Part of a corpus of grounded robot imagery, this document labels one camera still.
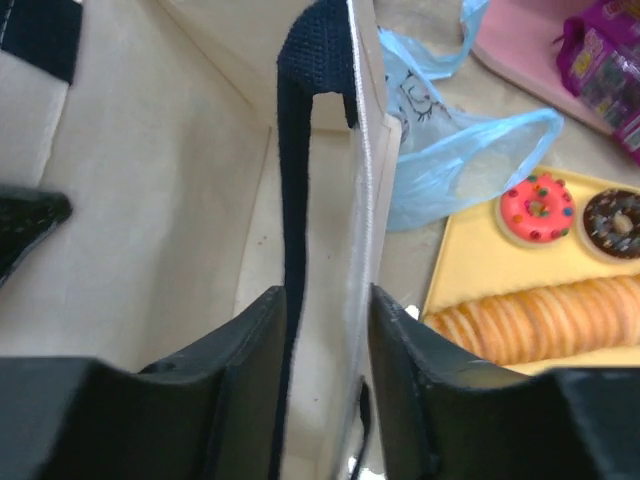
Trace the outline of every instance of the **donut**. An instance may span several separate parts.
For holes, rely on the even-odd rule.
[[[597,194],[585,205],[578,231],[602,260],[640,259],[640,194],[614,188]]]
[[[498,227],[524,247],[544,247],[566,237],[576,205],[562,179],[550,173],[529,175],[495,204]]]

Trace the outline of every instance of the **blue plastic bag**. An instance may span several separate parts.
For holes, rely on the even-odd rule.
[[[460,52],[432,55],[419,41],[380,29],[388,111],[402,122],[387,229],[409,230],[491,200],[523,181],[560,134],[551,108],[494,119],[444,104],[431,80],[453,75],[469,54],[488,0],[464,0]]]

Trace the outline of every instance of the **black object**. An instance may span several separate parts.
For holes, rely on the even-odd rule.
[[[285,327],[274,287],[137,375],[88,358],[1,359],[0,478],[268,478]]]
[[[357,105],[346,0],[318,0],[308,7],[294,22],[278,56],[278,137],[288,325],[271,480],[279,478],[280,473],[291,361],[306,284],[311,110],[313,97],[328,92],[343,96],[347,124],[353,128]]]
[[[71,212],[61,193],[0,185],[0,287]]]
[[[640,478],[640,369],[528,377],[373,289],[369,347],[389,480]]]
[[[71,84],[81,24],[74,0],[0,0],[0,49]]]

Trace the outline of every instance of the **plastic bag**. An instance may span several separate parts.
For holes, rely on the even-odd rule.
[[[464,0],[460,52],[434,56],[420,42],[380,29],[389,113],[402,121],[387,229],[418,228],[495,198],[523,181],[562,130],[546,108],[509,118],[445,105],[431,80],[453,75],[469,54],[487,0]]]
[[[640,4],[598,0],[564,22],[562,84],[613,130],[640,165]]]

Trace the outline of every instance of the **white canvas fabric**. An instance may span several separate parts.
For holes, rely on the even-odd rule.
[[[263,3],[87,1],[72,87],[0,52],[0,182],[75,209],[0,289],[0,354],[136,371],[282,283],[275,59],[311,2]],[[399,144],[371,0],[350,9],[362,123],[316,102],[283,478],[346,460]]]

